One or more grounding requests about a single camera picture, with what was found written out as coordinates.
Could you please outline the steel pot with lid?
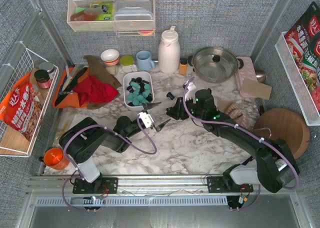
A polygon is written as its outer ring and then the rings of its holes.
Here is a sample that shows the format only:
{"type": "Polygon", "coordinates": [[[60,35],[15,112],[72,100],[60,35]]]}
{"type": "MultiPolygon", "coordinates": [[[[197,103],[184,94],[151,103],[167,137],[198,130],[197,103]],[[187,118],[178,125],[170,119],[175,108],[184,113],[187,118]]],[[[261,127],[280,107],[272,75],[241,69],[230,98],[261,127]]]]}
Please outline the steel pot with lid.
{"type": "Polygon", "coordinates": [[[244,61],[218,46],[205,47],[188,57],[188,64],[203,81],[220,84],[244,67],[244,61]]]}

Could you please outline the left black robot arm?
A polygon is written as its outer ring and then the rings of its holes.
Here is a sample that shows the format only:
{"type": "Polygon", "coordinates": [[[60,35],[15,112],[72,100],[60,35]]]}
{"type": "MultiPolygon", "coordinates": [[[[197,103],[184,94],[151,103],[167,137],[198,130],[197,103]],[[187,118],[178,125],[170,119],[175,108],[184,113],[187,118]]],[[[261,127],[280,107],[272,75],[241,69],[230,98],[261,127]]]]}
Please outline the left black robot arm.
{"type": "Polygon", "coordinates": [[[92,184],[102,175],[93,160],[93,154],[99,146],[105,146],[117,153],[123,153],[128,147],[146,154],[154,155],[158,149],[155,142],[147,134],[146,129],[154,129],[157,133],[170,121],[169,119],[156,124],[154,117],[148,110],[159,103],[143,103],[143,110],[137,114],[136,120],[127,116],[117,119],[113,129],[98,124],[93,118],[87,117],[70,128],[59,138],[59,145],[63,148],[64,156],[75,167],[80,179],[92,184]],[[142,132],[153,146],[153,151],[146,151],[135,146],[129,138],[142,132]]]}

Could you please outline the light blue mug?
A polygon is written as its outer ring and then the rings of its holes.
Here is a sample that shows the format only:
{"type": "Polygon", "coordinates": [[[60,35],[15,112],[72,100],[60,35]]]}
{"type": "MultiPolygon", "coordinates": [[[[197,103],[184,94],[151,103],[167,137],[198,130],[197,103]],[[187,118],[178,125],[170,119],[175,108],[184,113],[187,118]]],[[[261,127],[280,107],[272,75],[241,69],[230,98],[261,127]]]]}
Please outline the light blue mug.
{"type": "Polygon", "coordinates": [[[155,69],[155,63],[152,60],[151,53],[147,50],[141,50],[136,54],[137,68],[140,71],[151,71],[155,69]]]}

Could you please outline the cardboard piece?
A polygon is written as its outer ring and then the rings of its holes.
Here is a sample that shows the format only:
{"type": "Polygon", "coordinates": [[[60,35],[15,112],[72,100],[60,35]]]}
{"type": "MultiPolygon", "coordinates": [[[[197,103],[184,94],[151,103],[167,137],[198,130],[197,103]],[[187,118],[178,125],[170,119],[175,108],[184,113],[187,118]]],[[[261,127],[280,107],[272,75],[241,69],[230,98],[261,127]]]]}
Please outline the cardboard piece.
{"type": "Polygon", "coordinates": [[[255,98],[269,100],[272,92],[272,87],[264,83],[245,78],[240,91],[255,98]]]}

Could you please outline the white thermos jug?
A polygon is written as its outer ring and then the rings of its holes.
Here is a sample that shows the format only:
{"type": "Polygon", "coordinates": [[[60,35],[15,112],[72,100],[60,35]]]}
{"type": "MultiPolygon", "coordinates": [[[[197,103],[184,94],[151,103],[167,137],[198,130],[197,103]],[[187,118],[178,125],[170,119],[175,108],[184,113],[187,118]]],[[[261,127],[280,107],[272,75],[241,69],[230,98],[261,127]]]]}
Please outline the white thermos jug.
{"type": "Polygon", "coordinates": [[[181,47],[179,35],[172,25],[161,34],[161,41],[158,47],[158,66],[165,74],[175,73],[180,65],[181,47]]]}

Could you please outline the brown cloth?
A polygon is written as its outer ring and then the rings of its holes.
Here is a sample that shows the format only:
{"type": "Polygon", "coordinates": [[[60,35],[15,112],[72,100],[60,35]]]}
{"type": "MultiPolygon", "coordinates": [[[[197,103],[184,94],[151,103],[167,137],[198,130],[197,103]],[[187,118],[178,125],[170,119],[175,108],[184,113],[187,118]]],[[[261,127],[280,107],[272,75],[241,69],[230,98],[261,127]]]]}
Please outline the brown cloth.
{"type": "MultiPolygon", "coordinates": [[[[89,75],[90,76],[95,76],[102,83],[110,84],[116,90],[122,86],[121,83],[117,80],[117,78],[115,78],[113,75],[111,75],[106,70],[105,65],[103,65],[96,56],[85,55],[83,58],[88,63],[89,75]]],[[[87,109],[89,109],[89,110],[97,110],[97,109],[105,106],[107,103],[110,103],[110,102],[99,103],[99,104],[95,104],[95,103],[90,103],[89,102],[88,105],[87,105],[87,109]]]]}

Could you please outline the orange striped white bowl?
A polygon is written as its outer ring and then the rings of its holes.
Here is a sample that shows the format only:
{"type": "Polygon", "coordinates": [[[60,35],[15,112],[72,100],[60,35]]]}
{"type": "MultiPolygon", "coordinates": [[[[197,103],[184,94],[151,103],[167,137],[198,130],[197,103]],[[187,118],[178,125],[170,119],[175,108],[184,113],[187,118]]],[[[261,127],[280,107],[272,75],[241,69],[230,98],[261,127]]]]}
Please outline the orange striped white bowl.
{"type": "Polygon", "coordinates": [[[107,49],[101,53],[100,59],[106,66],[114,66],[120,60],[120,53],[116,49],[107,49]]]}

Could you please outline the tan felt pad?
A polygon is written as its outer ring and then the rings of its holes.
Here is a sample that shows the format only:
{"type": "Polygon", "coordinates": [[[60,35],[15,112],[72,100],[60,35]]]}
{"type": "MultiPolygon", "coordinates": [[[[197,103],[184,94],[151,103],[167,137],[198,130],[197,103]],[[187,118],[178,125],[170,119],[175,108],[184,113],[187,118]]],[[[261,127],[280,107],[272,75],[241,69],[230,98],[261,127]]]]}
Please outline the tan felt pad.
{"type": "Polygon", "coordinates": [[[234,102],[230,100],[219,100],[217,107],[220,112],[225,112],[234,102]]]}

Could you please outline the green lid sugar jar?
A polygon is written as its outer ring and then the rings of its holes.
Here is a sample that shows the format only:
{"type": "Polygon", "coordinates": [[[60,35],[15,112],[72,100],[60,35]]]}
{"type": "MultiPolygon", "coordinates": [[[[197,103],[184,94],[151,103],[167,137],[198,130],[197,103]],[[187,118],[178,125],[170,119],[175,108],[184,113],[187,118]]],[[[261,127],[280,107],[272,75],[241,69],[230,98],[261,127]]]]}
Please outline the green lid sugar jar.
{"type": "Polygon", "coordinates": [[[122,71],[126,74],[138,71],[138,68],[134,62],[134,58],[131,55],[122,56],[119,62],[122,67],[122,71]]]}

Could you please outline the red cloth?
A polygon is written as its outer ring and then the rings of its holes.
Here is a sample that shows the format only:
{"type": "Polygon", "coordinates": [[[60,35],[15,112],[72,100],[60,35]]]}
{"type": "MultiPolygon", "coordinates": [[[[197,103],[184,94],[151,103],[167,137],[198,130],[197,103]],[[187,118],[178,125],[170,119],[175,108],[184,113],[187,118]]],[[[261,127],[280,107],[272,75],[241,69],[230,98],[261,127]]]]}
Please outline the red cloth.
{"type": "Polygon", "coordinates": [[[108,103],[112,101],[119,92],[110,84],[102,83],[95,76],[89,75],[73,89],[77,93],[79,104],[84,103],[108,103]]]}

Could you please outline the pink tray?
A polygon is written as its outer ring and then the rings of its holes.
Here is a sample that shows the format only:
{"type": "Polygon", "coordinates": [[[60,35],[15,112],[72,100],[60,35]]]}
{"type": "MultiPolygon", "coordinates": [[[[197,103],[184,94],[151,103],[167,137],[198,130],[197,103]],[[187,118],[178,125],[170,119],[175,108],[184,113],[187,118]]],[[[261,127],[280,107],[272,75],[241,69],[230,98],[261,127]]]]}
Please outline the pink tray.
{"type": "Polygon", "coordinates": [[[238,59],[238,61],[240,62],[240,65],[242,66],[242,68],[237,70],[234,76],[235,84],[237,86],[239,94],[243,98],[255,98],[255,96],[252,96],[248,93],[241,91],[241,88],[245,79],[249,79],[255,82],[258,81],[252,59],[249,56],[237,56],[236,58],[238,59]]]}

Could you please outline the round wooden board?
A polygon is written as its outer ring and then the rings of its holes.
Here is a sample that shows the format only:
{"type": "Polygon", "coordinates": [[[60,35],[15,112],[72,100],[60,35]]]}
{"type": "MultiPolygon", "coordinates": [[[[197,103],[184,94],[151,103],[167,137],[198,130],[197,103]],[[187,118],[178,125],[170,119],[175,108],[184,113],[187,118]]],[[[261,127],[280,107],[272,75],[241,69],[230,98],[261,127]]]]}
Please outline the round wooden board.
{"type": "Polygon", "coordinates": [[[282,139],[288,144],[295,159],[300,158],[310,142],[310,130],[296,112],[285,108],[272,108],[264,112],[253,129],[270,128],[273,141],[282,139]]]}

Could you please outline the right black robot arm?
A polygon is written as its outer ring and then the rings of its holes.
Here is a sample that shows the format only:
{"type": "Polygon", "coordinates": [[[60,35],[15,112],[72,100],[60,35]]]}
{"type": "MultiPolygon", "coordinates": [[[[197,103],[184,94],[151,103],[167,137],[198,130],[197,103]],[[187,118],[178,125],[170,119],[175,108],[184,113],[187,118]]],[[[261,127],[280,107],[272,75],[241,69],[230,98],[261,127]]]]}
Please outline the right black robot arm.
{"type": "Polygon", "coordinates": [[[226,139],[246,151],[255,161],[257,183],[271,193],[296,189],[300,170],[288,144],[283,139],[271,140],[259,136],[219,111],[211,89],[196,91],[195,99],[178,97],[175,105],[166,109],[175,120],[191,118],[217,137],[226,139]]]}

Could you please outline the yellow spice jar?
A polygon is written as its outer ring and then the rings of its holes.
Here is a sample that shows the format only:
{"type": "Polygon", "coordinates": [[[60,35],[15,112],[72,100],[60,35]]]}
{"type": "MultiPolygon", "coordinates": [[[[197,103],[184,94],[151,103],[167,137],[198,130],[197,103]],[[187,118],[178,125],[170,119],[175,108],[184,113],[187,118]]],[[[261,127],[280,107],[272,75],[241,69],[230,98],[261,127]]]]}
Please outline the yellow spice jar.
{"type": "Polygon", "coordinates": [[[187,74],[188,68],[188,59],[187,58],[180,58],[179,64],[179,74],[185,76],[187,74]]]}

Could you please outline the black kitchen knife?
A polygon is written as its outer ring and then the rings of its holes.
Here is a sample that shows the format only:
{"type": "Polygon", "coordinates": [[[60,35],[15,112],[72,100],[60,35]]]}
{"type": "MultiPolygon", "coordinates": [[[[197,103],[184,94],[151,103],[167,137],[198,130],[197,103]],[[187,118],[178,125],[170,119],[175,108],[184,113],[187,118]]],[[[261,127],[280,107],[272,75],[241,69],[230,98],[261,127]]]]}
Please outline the black kitchen knife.
{"type": "Polygon", "coordinates": [[[78,83],[78,78],[81,77],[82,74],[80,72],[77,73],[76,78],[72,78],[72,80],[70,81],[70,83],[68,84],[67,88],[71,89],[72,87],[74,88],[78,83]]]}

